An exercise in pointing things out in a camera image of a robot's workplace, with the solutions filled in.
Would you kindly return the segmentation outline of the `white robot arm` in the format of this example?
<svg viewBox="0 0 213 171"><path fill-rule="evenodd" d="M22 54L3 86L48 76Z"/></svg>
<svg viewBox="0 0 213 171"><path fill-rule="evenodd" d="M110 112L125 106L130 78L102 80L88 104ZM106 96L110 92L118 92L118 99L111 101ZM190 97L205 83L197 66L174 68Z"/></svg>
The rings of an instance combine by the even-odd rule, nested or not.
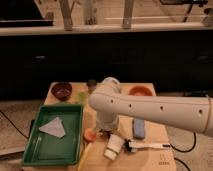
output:
<svg viewBox="0 0 213 171"><path fill-rule="evenodd" d="M213 137L213 98L133 96L120 91L117 79L105 78L89 96L89 105L104 119L119 114Z"/></svg>

